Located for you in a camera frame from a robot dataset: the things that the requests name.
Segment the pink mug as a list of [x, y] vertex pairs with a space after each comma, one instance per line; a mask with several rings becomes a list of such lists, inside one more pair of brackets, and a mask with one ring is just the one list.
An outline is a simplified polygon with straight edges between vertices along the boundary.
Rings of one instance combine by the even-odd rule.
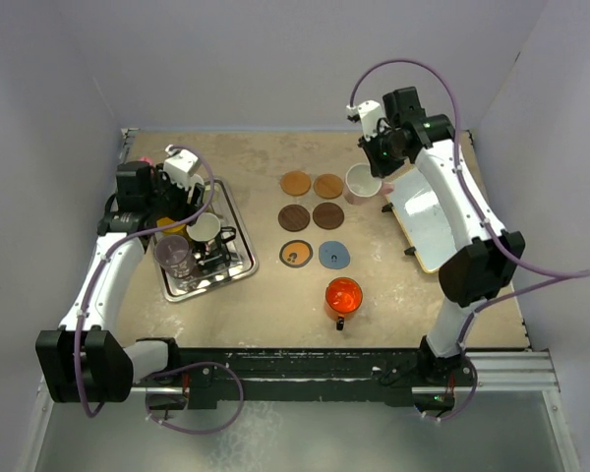
[[372, 175], [368, 163], [354, 164], [345, 174], [343, 197], [350, 205], [361, 205], [373, 197], [388, 195], [393, 190], [392, 183]]

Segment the silver metal tray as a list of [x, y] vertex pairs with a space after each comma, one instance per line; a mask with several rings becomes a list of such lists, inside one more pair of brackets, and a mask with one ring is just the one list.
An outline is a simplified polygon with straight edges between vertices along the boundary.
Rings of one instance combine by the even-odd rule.
[[234, 200], [232, 190], [227, 181], [221, 177], [215, 177], [215, 182], [219, 182], [222, 186], [222, 194], [217, 202], [210, 204], [206, 212], [218, 216], [223, 225], [236, 227], [237, 236], [227, 244], [227, 249], [223, 251], [221, 258], [202, 262], [199, 254], [194, 250], [193, 242], [187, 232], [186, 239], [190, 244], [196, 263], [191, 275], [187, 278], [174, 278], [166, 273], [158, 263], [155, 263], [156, 278], [164, 298], [169, 302], [181, 302], [206, 294], [226, 284], [251, 276], [258, 269], [256, 252]]

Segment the dark wood coaster bottom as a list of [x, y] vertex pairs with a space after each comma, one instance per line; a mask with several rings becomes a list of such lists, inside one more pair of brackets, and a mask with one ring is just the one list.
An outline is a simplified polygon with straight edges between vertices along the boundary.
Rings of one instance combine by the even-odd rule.
[[317, 205], [313, 210], [313, 220], [322, 229], [332, 230], [340, 227], [344, 222], [343, 209], [334, 203], [326, 202]]

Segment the dark wood coaster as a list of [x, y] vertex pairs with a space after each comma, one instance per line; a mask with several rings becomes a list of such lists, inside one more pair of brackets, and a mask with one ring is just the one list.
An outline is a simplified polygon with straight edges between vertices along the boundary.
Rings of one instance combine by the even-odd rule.
[[340, 227], [344, 222], [343, 209], [334, 203], [326, 202], [317, 205], [313, 210], [313, 220], [322, 229], [332, 230]]
[[308, 227], [311, 216], [309, 211], [300, 205], [284, 206], [277, 216], [278, 224], [289, 232], [299, 232]]

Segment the dark wood coaster top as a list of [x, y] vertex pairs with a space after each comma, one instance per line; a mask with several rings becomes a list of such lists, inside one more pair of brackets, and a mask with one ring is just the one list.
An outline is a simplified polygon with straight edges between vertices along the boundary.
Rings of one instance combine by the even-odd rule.
[[278, 224], [289, 232], [299, 232], [308, 227], [311, 216], [309, 211], [300, 205], [284, 206], [277, 216]]

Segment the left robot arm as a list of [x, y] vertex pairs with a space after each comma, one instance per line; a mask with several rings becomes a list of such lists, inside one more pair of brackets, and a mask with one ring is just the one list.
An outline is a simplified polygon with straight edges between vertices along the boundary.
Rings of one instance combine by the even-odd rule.
[[170, 338], [145, 338], [123, 347], [113, 335], [134, 271], [143, 260], [156, 223], [190, 223], [212, 196], [199, 168], [207, 163], [178, 149], [160, 164], [147, 160], [118, 166], [114, 193], [97, 223], [97, 239], [83, 286], [53, 330], [43, 330], [35, 353], [51, 398], [79, 403], [93, 417], [93, 403], [122, 402], [134, 384], [151, 376], [161, 385], [179, 381], [183, 363]]

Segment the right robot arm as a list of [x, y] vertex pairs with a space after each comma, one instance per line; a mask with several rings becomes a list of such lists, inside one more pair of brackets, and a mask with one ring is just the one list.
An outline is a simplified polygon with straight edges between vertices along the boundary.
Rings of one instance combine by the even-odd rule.
[[450, 227], [456, 252], [439, 270], [442, 307], [417, 354], [419, 377], [441, 384], [462, 367], [479, 308], [511, 282], [525, 240], [492, 215], [461, 159], [449, 118], [428, 115], [415, 88], [397, 89], [381, 102], [349, 105], [347, 116], [362, 127], [358, 145], [372, 176], [382, 179], [410, 162], [435, 192]]

